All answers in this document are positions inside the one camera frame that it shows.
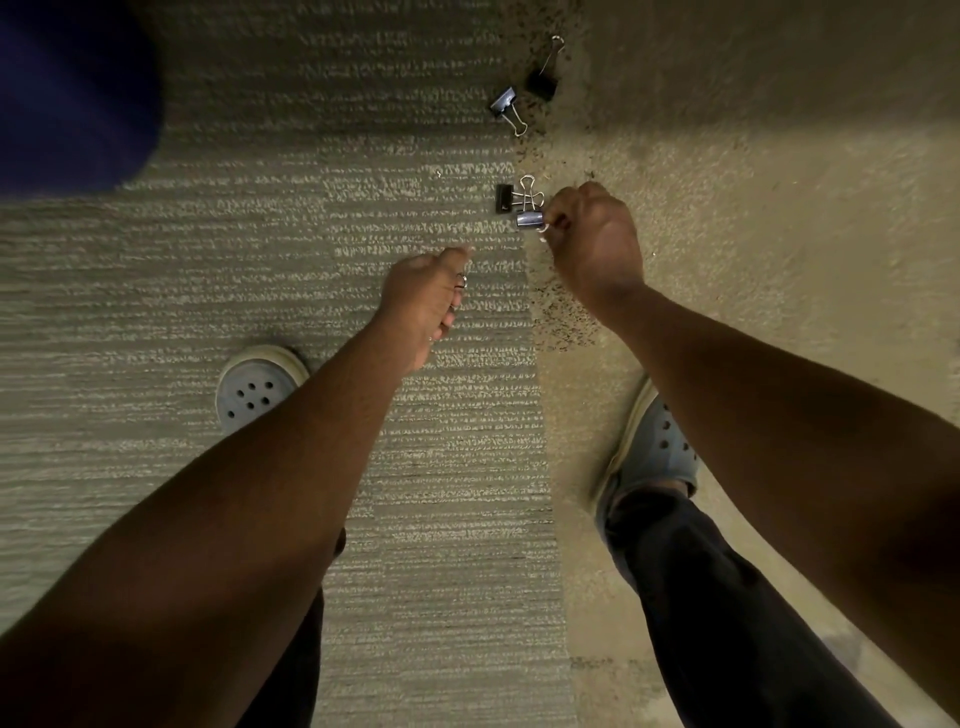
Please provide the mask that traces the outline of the dark left trouser leg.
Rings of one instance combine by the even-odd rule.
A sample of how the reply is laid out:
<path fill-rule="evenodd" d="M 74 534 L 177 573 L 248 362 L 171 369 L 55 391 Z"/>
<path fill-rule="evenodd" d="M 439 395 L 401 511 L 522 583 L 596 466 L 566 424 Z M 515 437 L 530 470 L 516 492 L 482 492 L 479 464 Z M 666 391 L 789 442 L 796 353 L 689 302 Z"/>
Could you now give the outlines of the dark left trouser leg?
<path fill-rule="evenodd" d="M 310 728 L 321 674 L 324 591 L 320 588 L 294 637 L 236 728 Z"/>

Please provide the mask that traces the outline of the person's left hand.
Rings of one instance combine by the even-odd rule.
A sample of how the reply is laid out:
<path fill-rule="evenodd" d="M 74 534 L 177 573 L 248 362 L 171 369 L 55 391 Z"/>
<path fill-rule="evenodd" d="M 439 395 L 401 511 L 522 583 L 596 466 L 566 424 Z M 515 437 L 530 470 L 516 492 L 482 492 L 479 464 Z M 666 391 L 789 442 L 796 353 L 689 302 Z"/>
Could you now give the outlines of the person's left hand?
<path fill-rule="evenodd" d="M 439 322 L 449 305 L 439 252 L 407 257 L 391 268 L 372 327 L 397 356 L 404 375 L 421 369 L 439 341 Z"/>

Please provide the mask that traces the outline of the person's right hand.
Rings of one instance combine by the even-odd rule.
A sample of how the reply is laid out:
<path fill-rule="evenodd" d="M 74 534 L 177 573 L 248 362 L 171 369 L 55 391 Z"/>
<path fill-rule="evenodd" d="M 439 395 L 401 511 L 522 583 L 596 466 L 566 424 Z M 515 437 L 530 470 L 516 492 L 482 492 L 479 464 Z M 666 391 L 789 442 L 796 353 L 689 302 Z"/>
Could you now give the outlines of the person's right hand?
<path fill-rule="evenodd" d="M 611 193 L 609 217 L 591 240 L 549 248 L 554 269 L 574 298 L 608 326 L 644 286 L 642 250 L 626 204 Z"/>

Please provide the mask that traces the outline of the dark trouser leg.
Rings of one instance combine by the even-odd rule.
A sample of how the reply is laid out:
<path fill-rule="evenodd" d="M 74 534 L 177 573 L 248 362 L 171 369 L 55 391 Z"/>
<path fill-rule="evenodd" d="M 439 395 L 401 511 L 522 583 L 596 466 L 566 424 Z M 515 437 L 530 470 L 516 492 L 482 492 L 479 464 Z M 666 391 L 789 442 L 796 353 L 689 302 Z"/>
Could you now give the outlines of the dark trouser leg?
<path fill-rule="evenodd" d="M 321 674 L 324 591 L 320 588 L 294 637 L 236 728 L 310 728 Z"/>
<path fill-rule="evenodd" d="M 642 487 L 598 528 L 684 728 L 901 728 L 690 498 Z"/>

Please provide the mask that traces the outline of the person's left forearm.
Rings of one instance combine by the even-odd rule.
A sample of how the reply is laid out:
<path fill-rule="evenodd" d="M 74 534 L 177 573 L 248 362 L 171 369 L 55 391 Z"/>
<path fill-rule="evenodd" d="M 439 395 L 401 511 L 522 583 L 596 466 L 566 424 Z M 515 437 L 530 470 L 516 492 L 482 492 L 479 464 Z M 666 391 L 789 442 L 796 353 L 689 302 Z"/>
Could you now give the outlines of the person's left forearm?
<path fill-rule="evenodd" d="M 377 314 L 91 542 L 0 636 L 0 728 L 234 728 L 322 586 L 430 335 Z"/>

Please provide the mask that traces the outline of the grey clog shoe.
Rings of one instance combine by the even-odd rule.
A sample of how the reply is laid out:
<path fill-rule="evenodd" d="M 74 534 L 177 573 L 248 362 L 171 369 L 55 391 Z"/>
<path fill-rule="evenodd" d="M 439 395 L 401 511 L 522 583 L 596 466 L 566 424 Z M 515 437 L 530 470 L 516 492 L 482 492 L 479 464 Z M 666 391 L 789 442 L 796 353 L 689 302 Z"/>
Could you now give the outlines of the grey clog shoe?
<path fill-rule="evenodd" d="M 621 438 L 589 496 L 599 532 L 625 496 L 648 488 L 682 487 L 692 498 L 701 460 L 652 378 L 642 377 Z"/>
<path fill-rule="evenodd" d="M 227 360 L 215 390 L 223 436 L 246 427 L 307 382 L 304 361 L 285 346 L 249 346 Z"/>

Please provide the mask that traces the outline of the grey left clog shoe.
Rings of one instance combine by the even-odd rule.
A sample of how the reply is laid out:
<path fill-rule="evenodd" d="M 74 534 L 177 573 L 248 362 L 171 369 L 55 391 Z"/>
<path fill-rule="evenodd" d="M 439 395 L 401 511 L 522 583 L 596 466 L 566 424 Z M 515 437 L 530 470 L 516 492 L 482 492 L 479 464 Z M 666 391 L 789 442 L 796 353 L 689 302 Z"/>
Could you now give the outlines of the grey left clog shoe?
<path fill-rule="evenodd" d="M 304 361 L 285 346 L 249 346 L 227 360 L 215 390 L 223 436 L 246 427 L 307 382 Z"/>

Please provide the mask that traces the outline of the grey right clog shoe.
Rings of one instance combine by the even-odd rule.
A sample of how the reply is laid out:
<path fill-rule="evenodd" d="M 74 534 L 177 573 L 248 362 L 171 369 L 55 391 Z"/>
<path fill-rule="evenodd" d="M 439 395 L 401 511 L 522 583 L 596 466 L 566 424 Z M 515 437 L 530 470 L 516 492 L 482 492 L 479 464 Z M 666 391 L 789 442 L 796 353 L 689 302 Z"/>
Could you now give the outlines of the grey right clog shoe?
<path fill-rule="evenodd" d="M 648 488 L 682 487 L 692 498 L 701 460 L 652 378 L 642 377 L 621 438 L 589 496 L 599 532 L 625 496 Z"/>

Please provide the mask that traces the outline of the dark blue round object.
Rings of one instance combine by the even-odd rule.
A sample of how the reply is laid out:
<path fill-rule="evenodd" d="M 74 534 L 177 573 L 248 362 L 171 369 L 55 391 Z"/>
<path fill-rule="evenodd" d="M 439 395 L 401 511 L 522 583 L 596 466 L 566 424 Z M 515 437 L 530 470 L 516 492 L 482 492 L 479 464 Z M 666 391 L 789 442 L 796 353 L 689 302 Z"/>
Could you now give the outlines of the dark blue round object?
<path fill-rule="evenodd" d="M 156 151 L 163 115 L 132 0 L 0 0 L 0 201 L 120 187 Z"/>

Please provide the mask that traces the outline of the person's right forearm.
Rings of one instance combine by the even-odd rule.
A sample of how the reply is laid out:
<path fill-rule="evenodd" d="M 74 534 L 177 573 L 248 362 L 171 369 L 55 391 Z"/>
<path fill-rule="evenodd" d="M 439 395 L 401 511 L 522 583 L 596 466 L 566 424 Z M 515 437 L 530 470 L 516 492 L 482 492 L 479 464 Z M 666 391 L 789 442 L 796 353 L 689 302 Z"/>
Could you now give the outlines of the person's right forearm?
<path fill-rule="evenodd" d="M 588 308 L 751 526 L 960 724 L 960 428 L 642 280 Z"/>

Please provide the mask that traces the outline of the black binder clip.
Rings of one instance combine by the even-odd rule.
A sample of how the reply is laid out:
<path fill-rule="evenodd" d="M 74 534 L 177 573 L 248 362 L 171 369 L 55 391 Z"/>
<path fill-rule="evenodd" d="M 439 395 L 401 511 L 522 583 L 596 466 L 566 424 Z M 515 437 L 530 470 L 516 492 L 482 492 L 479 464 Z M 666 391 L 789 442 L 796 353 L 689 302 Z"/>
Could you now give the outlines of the black binder clip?
<path fill-rule="evenodd" d="M 517 183 L 498 183 L 495 188 L 494 210 L 497 214 L 521 214 L 540 211 L 546 203 L 546 194 L 536 188 L 532 174 L 523 175 Z"/>
<path fill-rule="evenodd" d="M 556 63 L 559 54 L 566 48 L 564 38 L 554 33 L 550 36 L 550 48 L 543 62 L 534 67 L 524 80 L 524 89 L 537 99 L 549 103 L 557 93 L 559 81 L 556 77 Z"/>

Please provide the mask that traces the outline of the dark right trouser leg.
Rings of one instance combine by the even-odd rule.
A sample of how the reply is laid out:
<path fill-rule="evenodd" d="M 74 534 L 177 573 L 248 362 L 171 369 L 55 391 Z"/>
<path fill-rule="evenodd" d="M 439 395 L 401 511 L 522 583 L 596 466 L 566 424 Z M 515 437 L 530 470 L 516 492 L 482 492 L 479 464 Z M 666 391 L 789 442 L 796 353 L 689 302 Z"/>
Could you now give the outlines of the dark right trouser leg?
<path fill-rule="evenodd" d="M 684 728 L 901 728 L 690 498 L 642 487 L 598 528 Z"/>

